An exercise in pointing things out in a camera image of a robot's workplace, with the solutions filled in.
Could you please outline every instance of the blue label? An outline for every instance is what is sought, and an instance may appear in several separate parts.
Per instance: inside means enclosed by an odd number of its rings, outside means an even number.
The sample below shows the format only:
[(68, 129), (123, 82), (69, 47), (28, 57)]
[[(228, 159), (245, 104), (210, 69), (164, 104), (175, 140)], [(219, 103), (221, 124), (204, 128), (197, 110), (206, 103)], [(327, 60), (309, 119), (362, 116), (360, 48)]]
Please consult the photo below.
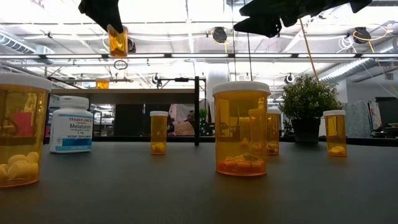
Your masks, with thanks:
[(56, 151), (91, 150), (91, 139), (62, 139), (62, 146), (55, 146)]
[(91, 139), (62, 139), (62, 146), (89, 146)]
[(55, 146), (56, 151), (91, 150), (91, 146)]

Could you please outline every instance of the product label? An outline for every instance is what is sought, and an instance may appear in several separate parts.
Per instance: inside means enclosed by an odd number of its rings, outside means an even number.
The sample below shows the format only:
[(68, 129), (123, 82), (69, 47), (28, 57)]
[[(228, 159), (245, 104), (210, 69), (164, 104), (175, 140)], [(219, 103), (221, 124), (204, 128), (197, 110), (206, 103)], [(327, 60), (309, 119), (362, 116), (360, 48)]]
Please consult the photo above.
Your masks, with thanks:
[(91, 149), (93, 117), (59, 114), (52, 142), (56, 151), (79, 151)]

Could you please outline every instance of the green plant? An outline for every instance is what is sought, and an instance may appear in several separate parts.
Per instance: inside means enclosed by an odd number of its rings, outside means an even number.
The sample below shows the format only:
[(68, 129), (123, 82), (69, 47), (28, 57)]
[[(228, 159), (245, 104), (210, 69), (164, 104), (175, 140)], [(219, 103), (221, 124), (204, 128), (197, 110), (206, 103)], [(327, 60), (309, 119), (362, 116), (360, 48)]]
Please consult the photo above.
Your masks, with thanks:
[(336, 87), (308, 75), (296, 78), (284, 91), (284, 104), (279, 109), (293, 119), (320, 118), (324, 111), (341, 109)]
[(200, 119), (206, 119), (206, 116), (207, 116), (207, 110), (200, 109), (200, 111), (199, 111), (199, 118), (200, 118)]

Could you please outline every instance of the black plant pot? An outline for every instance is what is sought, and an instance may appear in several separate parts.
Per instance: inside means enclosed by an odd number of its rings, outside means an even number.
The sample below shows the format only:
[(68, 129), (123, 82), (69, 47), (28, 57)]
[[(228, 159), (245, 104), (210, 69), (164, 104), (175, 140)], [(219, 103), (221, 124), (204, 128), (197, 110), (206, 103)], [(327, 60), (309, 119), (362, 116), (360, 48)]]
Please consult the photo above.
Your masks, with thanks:
[(294, 139), (297, 143), (317, 144), (321, 119), (293, 119)]

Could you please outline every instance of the ceiling duct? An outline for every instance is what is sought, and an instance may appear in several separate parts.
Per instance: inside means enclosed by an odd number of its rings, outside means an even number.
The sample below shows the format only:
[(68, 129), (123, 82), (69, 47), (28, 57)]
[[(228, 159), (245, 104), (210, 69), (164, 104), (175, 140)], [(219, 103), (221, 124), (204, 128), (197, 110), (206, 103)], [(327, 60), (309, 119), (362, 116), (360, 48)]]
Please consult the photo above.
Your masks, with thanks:
[(23, 41), (18, 40), (16, 36), (5, 33), (4, 31), (0, 32), (0, 44), (16, 50), (22, 54), (36, 53), (36, 49), (33, 45), (24, 43)]
[[(0, 44), (21, 54), (54, 54), (54, 51), (46, 46), (27, 43), (5, 31), (0, 31)], [(35, 61), (47, 65), (54, 63), (50, 59), (35, 59)]]
[[(387, 40), (375, 48), (375, 53), (398, 53), (398, 37), (394, 37)], [(373, 68), (377, 65), (377, 62), (373, 58), (358, 59), (350, 63), (342, 63), (333, 68), (319, 74), (319, 78), (328, 82), (335, 82), (359, 72), (363, 72), (366, 69)]]

